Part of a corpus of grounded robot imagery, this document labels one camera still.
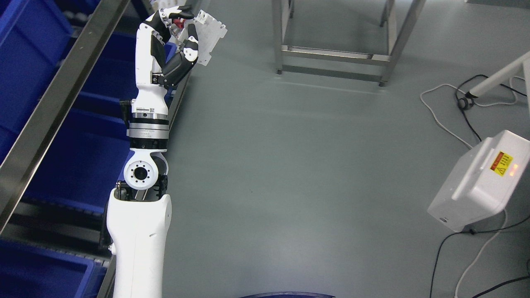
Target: epoxy floor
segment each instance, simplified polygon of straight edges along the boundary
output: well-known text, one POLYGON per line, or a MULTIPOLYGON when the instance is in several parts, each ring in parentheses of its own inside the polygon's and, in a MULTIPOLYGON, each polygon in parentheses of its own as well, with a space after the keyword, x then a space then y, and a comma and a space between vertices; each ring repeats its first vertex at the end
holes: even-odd
MULTIPOLYGON (((410 1, 396 1, 399 19, 410 1)), ((297 1, 300 46, 384 51, 383 0, 297 1)), ((166 154, 173 220, 164 297, 237 298, 275 291, 354 297, 429 295, 436 251, 450 230, 427 213, 466 147, 419 100, 442 83, 491 75, 530 48, 530 11, 428 0, 387 87, 274 69, 270 1, 212 1, 228 33, 193 72, 166 154)), ((516 82, 524 90, 522 82, 516 82)), ((484 101, 512 100, 499 88, 484 101)), ((426 95, 440 121, 477 140, 453 90, 426 95)), ((526 99, 475 107, 482 137, 530 138, 526 99)), ((507 210, 530 212, 530 175, 507 210)), ((476 225, 496 228, 502 215, 476 225)), ((468 273, 460 297, 526 274, 530 223, 502 233, 468 273)), ((440 255, 433 297, 453 297, 491 235, 458 235, 440 255)), ((528 281, 484 297, 529 297, 528 281)))

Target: robotic arm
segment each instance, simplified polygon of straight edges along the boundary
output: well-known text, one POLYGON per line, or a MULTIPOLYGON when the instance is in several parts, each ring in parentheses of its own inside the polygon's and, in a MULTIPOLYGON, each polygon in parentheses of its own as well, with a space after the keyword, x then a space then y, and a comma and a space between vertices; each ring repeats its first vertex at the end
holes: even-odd
POLYGON ((176 6, 155 12, 136 33, 136 86, 138 96, 131 101, 132 115, 128 127, 130 147, 134 155, 125 166, 127 185, 145 190, 154 186, 160 175, 152 156, 167 162, 160 152, 167 151, 169 120, 164 96, 167 88, 176 86, 193 68, 198 58, 197 31, 194 24, 187 27, 189 38, 180 50, 166 63, 164 45, 171 35, 176 36, 178 27, 172 20, 192 19, 191 6, 176 6))
POLYGON ((188 39, 166 63, 164 45, 179 29, 174 21, 193 19, 191 6, 155 12, 136 33, 136 86, 138 96, 122 101, 123 119, 134 152, 109 197, 107 228, 114 241, 109 247, 117 257, 115 298, 160 298, 165 239, 171 222, 171 198, 167 187, 169 138, 167 89, 176 86, 198 58, 195 25, 187 26, 188 39), (157 186, 157 200, 135 200, 133 190, 157 186))

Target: blue storage bin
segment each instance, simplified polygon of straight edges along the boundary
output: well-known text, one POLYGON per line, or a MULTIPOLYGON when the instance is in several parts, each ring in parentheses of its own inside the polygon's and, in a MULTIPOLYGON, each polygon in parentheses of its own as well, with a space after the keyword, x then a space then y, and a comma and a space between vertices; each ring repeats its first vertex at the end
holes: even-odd
POLYGON ((106 271, 93 260, 0 240, 2 298, 94 298, 106 271))
POLYGON ((62 11, 82 12, 84 14, 94 12, 99 2, 100 0, 55 0, 62 11))
MULTIPOLYGON (((133 99, 138 95, 135 81, 136 37, 114 33, 94 65, 74 107, 121 117, 120 99, 133 99)), ((176 45, 165 45, 167 59, 176 52, 176 45)))
POLYGON ((53 0, 0 1, 0 161, 51 81, 71 33, 53 0))
POLYGON ((103 214, 128 154, 129 140, 121 119, 74 108, 31 180, 24 200, 103 214))

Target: warning sticker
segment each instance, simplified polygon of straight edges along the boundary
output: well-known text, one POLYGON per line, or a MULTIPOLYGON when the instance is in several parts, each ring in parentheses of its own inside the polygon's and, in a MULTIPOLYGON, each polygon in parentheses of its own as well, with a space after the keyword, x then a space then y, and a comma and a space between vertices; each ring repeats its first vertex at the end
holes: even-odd
POLYGON ((510 155, 499 152, 497 155, 497 158, 495 158, 495 161, 491 165, 491 170, 501 176, 504 176, 506 173, 506 170, 508 170, 508 167, 510 166, 511 161, 514 160, 513 157, 510 155))

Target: metal frame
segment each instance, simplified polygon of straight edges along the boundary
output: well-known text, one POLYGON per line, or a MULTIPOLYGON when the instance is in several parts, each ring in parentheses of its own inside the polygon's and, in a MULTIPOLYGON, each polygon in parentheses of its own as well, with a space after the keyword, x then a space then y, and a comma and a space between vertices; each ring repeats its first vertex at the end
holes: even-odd
POLYGON ((387 24, 387 55, 376 55, 285 45, 285 34, 287 32, 289 19, 291 19, 294 14, 294 0, 272 0, 272 27, 277 74, 282 74, 283 70, 286 70, 374 81, 379 82, 379 86, 384 86, 388 82, 388 79, 392 75, 397 62, 401 57, 412 29, 414 29, 414 25, 418 20, 421 9, 425 4, 425 0, 413 0, 399 35, 397 34, 398 26, 394 4, 395 0, 387 0, 381 16, 380 26, 384 27, 385 23, 387 24), (338 72, 328 69, 284 65, 284 56, 378 65, 385 66, 385 68, 381 75, 338 72))

